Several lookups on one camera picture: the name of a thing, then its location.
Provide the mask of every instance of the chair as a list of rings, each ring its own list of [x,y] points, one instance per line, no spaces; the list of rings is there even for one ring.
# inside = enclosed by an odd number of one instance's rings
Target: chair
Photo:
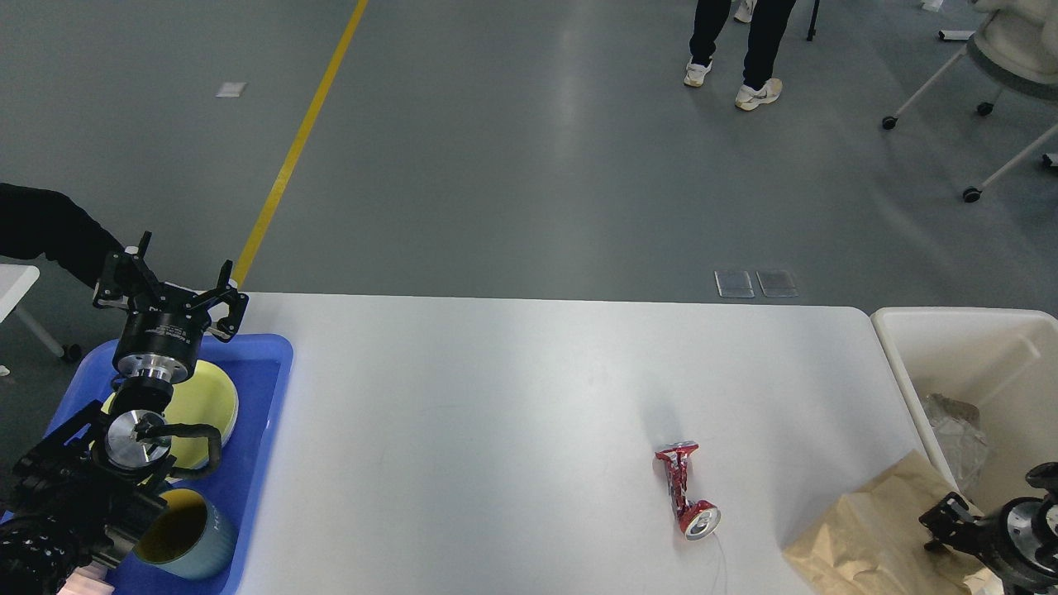
[[[1000,85],[999,93],[991,101],[978,105],[978,113],[982,116],[991,113],[1004,89],[1045,102],[1058,101],[1058,0],[970,0],[970,3],[974,11],[989,13],[988,17],[970,36],[966,46],[915,91],[896,113],[882,119],[883,129],[893,129],[900,114],[966,55]],[[1055,132],[1058,132],[1058,124],[1006,162],[980,186],[963,191],[963,200],[974,202],[980,199],[985,188],[1025,156],[1037,150]]]

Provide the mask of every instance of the chair leg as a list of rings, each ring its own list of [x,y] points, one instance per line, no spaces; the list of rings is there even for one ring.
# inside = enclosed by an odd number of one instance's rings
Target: chair leg
[[[56,341],[55,338],[52,337],[52,335],[48,332],[48,330],[45,330],[39,322],[37,322],[37,319],[30,315],[30,312],[25,311],[25,308],[15,306],[15,309],[12,311],[15,312],[15,317],[18,318],[18,320],[25,324],[25,326],[30,329],[30,332],[32,332],[34,337],[39,339],[40,342],[44,344],[44,347],[47,347],[53,356],[68,363],[80,360],[80,345],[77,345],[76,343],[72,345],[59,345],[59,342]]]
[[[944,66],[941,67],[941,70],[936,71],[933,74],[933,76],[930,76],[929,80],[927,80],[925,85],[923,85],[922,87],[919,87],[918,90],[915,91],[915,93],[913,95],[911,95],[911,98],[908,100],[902,106],[900,106],[900,109],[896,110],[896,113],[894,113],[893,115],[888,115],[888,116],[886,116],[881,121],[882,122],[882,124],[881,124],[882,128],[889,130],[889,129],[893,128],[894,126],[896,126],[896,121],[900,118],[900,114],[904,113],[904,111],[906,109],[908,109],[909,107],[911,107],[911,104],[915,103],[915,101],[918,97],[920,97],[922,94],[925,93],[927,89],[929,89],[930,87],[932,87],[933,84],[936,83],[937,78],[940,78],[942,74],[944,74],[945,72],[947,72],[948,69],[950,69],[951,67],[955,66],[955,62],[957,62],[960,59],[962,59],[963,56],[966,55],[966,52],[967,52],[966,46],[963,46],[962,48],[960,48],[959,51],[955,52],[955,55],[951,56],[951,58],[949,58],[948,61],[945,62]]]
[[[59,345],[59,342],[56,341],[55,338],[52,337],[52,335],[48,332],[48,330],[41,326],[39,322],[37,322],[37,319],[30,315],[30,312],[25,311],[25,308],[19,306],[15,306],[14,312],[15,315],[18,317],[18,320],[25,324],[26,328],[30,329],[30,332],[39,339],[53,356],[57,358],[62,357],[62,345]]]
[[[1024,150],[1022,150],[1018,155],[1014,156],[1014,159],[1011,159],[1010,161],[1007,161],[995,174],[992,174],[991,176],[989,176],[988,179],[985,180],[984,183],[981,184],[980,188],[967,188],[967,190],[977,190],[978,191],[978,197],[980,197],[981,193],[984,192],[985,188],[987,188],[992,182],[995,182],[996,180],[998,180],[1001,176],[1003,176],[1004,174],[1006,174],[1007,172],[1009,172],[1011,167],[1014,167],[1019,161],[1021,161],[1026,156],[1028,156],[1028,154],[1035,152],[1036,149],[1040,148],[1040,145],[1042,145],[1043,143],[1047,142],[1051,139],[1051,137],[1053,137],[1055,134],[1055,132],[1058,132],[1058,124],[1055,124],[1054,126],[1052,126],[1050,130],[1047,130],[1046,132],[1044,132],[1043,134],[1041,134],[1039,139],[1036,139],[1036,141],[1034,141],[1033,144],[1028,145],[1027,147],[1025,147]]]

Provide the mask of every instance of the white shoe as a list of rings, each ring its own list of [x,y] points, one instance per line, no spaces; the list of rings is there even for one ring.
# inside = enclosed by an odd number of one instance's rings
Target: white shoe
[[[701,66],[687,60],[687,76],[683,77],[683,85],[688,87],[701,87],[706,82],[706,75],[713,69],[713,59],[709,58],[709,64]]]
[[[734,12],[734,20],[738,22],[752,21],[754,7],[756,7],[756,0],[738,0],[738,10]]]
[[[770,104],[779,98],[779,93],[783,92],[783,82],[778,78],[769,78],[760,91],[743,85],[738,89],[738,94],[734,96],[734,105],[745,111],[753,111],[756,106]]]

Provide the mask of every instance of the white plastic bin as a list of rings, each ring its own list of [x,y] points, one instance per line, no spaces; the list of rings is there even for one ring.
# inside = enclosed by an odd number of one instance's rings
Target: white plastic bin
[[[1025,472],[1058,461],[1058,321],[991,308],[882,308],[871,317],[933,465],[954,485],[918,395],[977,405],[993,452],[966,495],[990,512],[1043,495]]]

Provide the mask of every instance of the robotic arm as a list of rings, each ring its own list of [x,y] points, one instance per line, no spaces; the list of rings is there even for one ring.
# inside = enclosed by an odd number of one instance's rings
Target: robotic arm
[[[250,299],[232,285],[231,260],[202,293],[159,282],[144,263],[149,241],[147,232],[110,254],[92,302],[128,312],[110,411],[92,401],[15,466],[17,485],[0,501],[13,515],[0,524],[0,593],[51,595],[92,560],[116,567],[165,509],[158,494],[167,476],[202,477],[220,465],[217,428],[169,425],[164,411],[172,385],[195,374],[205,333],[230,341]],[[209,310],[221,303],[229,313],[214,323]],[[206,466],[175,467],[172,436],[205,438]]]

